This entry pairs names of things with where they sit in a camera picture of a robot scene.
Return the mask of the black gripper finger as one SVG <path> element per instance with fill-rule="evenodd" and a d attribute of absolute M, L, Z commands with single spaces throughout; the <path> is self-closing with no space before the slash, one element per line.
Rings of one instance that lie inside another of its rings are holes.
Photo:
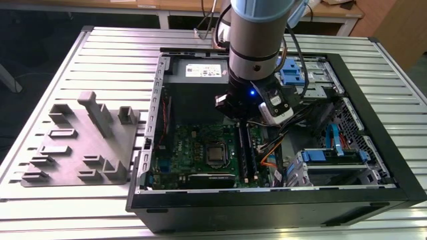
<path fill-rule="evenodd" d="M 250 105 L 229 94 L 215 97 L 215 109 L 224 115 L 223 124 L 236 124 L 239 128 L 248 126 Z"/>

